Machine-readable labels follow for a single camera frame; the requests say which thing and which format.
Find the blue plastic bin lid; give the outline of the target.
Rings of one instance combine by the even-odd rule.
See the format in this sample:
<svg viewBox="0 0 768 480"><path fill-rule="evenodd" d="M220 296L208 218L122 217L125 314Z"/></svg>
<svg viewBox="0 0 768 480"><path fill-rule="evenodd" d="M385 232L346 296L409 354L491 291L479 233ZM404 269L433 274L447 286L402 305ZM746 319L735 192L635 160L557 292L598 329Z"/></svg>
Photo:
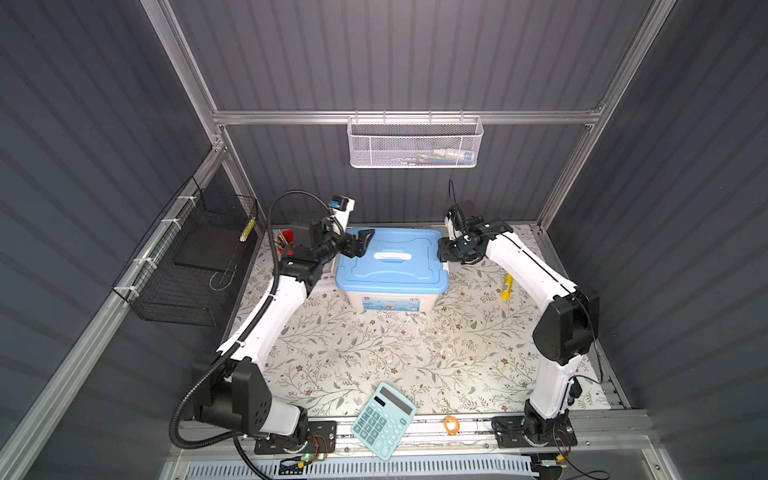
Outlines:
<svg viewBox="0 0 768 480"><path fill-rule="evenodd" d="M376 228L363 256L340 258L336 285L347 292L442 294L450 283L438 257L442 237L433 229Z"/></svg>

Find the beige plastic storage bin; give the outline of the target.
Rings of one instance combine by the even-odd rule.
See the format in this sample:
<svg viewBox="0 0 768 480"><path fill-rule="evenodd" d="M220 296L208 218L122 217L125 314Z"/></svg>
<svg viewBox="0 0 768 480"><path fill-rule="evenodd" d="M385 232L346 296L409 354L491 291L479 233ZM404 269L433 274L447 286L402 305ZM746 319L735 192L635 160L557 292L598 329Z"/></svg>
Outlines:
<svg viewBox="0 0 768 480"><path fill-rule="evenodd" d="M346 292L354 311L429 313L440 294Z"/></svg>

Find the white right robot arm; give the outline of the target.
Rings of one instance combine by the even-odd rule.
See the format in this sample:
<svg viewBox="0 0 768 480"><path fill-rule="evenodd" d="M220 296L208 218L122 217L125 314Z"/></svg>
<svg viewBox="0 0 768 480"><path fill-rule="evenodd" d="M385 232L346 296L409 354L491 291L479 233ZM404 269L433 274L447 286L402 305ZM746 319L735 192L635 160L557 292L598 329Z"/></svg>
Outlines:
<svg viewBox="0 0 768 480"><path fill-rule="evenodd" d="M522 434L533 446L557 441L569 425L569 408L581 396L576 371L598 335L599 296L581 288L530 250L511 225L486 220L470 200L455 202L439 240L442 262L494 262L535 301L541 312L532 340L539 354L537 379L524 405Z"/></svg>

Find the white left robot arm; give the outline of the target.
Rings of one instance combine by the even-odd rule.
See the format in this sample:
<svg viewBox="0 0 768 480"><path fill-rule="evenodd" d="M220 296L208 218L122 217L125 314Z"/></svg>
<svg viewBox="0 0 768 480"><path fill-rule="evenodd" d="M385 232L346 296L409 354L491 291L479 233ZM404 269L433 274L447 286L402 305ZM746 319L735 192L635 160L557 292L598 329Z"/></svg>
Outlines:
<svg viewBox="0 0 768 480"><path fill-rule="evenodd" d="M273 227L265 241L273 261L268 290L243 324L208 356L209 366L182 397L171 416L168 435L183 450L202 449L243 435L270 437L294 449L309 435L305 408L277 399L262 370L282 330L308 299L326 264L337 256L362 257L374 232L356 235L346 227L355 202L335 195L320 215L298 219L293 241L279 248Z"/></svg>

